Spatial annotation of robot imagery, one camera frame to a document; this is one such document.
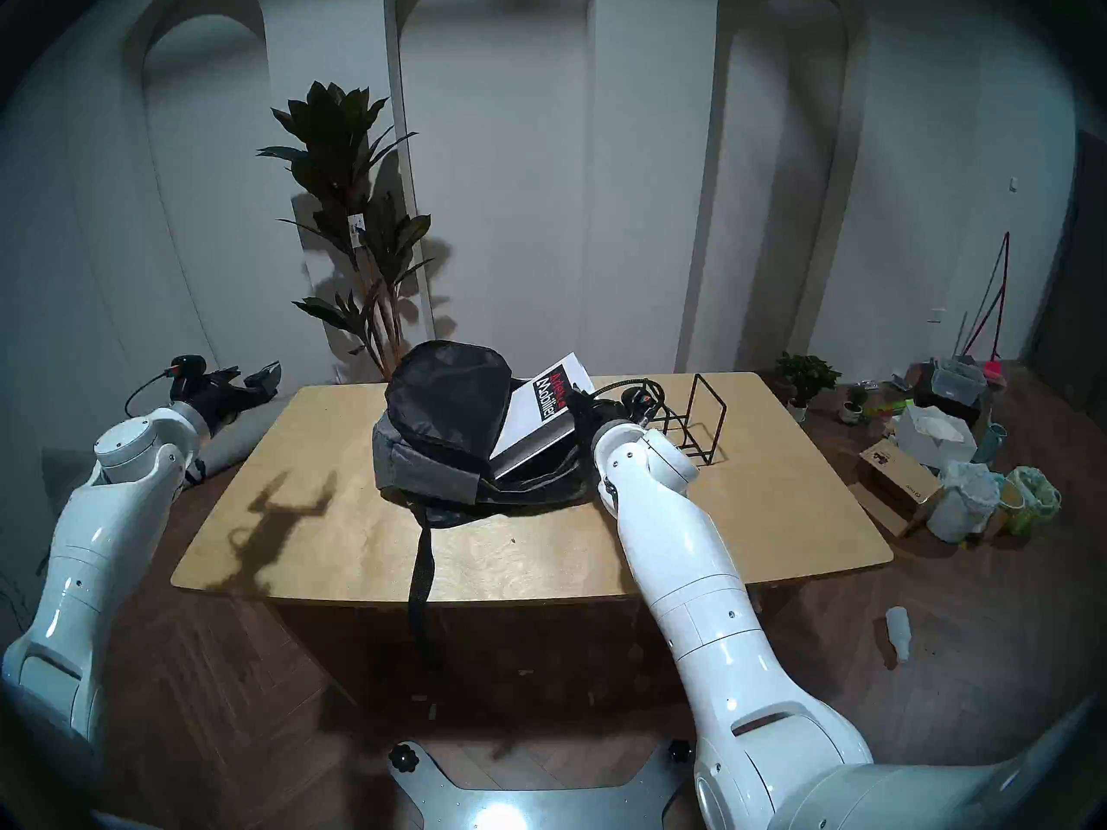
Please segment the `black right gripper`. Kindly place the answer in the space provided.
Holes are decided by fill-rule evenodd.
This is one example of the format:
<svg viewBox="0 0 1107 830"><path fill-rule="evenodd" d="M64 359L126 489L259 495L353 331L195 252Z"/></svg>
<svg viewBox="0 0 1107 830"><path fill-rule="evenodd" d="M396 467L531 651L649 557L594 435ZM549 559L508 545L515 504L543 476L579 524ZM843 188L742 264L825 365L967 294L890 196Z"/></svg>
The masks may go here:
<svg viewBox="0 0 1107 830"><path fill-rule="evenodd" d="M566 407L573 418L578 447L592 447L594 437L611 423L638 423L620 401L596 400L593 393L571 386L566 394Z"/></svg>

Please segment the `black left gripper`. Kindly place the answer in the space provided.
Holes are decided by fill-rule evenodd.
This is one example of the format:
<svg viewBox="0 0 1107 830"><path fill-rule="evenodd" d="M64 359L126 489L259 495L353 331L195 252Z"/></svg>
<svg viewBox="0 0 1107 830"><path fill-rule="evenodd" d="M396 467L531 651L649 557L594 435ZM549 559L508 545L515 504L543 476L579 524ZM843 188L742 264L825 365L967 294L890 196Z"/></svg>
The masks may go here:
<svg viewBox="0 0 1107 830"><path fill-rule="evenodd" d="M277 393L282 369L280 362L271 362L246 376L244 385L232 384L240 374L232 365L211 371L210 377L176 377L176 402L195 411L215 437L241 413L260 406L261 393Z"/></svg>

